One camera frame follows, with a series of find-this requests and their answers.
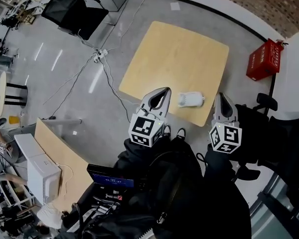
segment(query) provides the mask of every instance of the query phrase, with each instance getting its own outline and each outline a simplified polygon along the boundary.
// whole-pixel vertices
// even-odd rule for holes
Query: power strip
[[[97,50],[97,54],[94,57],[94,62],[98,63],[102,58],[104,58],[108,54],[108,51],[106,49]]]

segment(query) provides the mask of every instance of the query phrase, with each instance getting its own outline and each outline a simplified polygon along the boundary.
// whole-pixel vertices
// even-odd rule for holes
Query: wooden table
[[[20,89],[19,97],[6,95],[5,91],[6,91],[7,87]],[[0,117],[3,113],[4,105],[21,106],[22,108],[24,108],[26,106],[27,96],[28,96],[27,86],[7,83],[6,82],[6,72],[1,73],[1,75],[0,75]],[[5,99],[20,100],[20,102],[11,102],[11,101],[6,101]]]
[[[85,190],[93,182],[86,171],[88,162],[76,154],[64,140],[59,138],[47,124],[60,124],[57,120],[37,119],[34,138],[44,152],[55,162],[61,165],[68,165],[73,170],[73,177],[67,182],[65,194],[65,182],[71,177],[72,172],[66,166],[60,166],[61,181],[59,196],[53,201],[53,205],[59,211],[71,211],[72,203],[76,203]]]
[[[169,112],[204,126],[223,76],[229,47],[209,37],[154,21],[121,82],[120,91],[142,99],[154,89],[170,87]],[[200,108],[178,108],[180,92],[199,91]]]

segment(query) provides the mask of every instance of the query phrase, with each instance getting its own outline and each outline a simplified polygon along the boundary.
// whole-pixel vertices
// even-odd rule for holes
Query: white cube
[[[213,150],[232,153],[241,144],[242,129],[235,126],[216,123],[209,132]]]
[[[129,135],[132,142],[152,147],[163,134],[164,122],[146,116],[132,115]]]

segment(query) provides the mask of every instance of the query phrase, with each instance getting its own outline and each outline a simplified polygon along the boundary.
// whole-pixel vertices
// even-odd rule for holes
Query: black shoe
[[[170,137],[170,125],[165,125],[164,132],[162,136]]]
[[[185,137],[186,137],[186,130],[184,128],[181,128],[178,130],[177,132],[177,135],[176,135],[177,138],[180,138],[182,140],[185,140]]]

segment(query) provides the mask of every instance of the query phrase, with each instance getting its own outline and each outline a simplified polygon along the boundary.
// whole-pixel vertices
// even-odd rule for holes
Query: yellow cup
[[[9,123],[10,124],[19,124],[20,119],[18,116],[9,116]]]

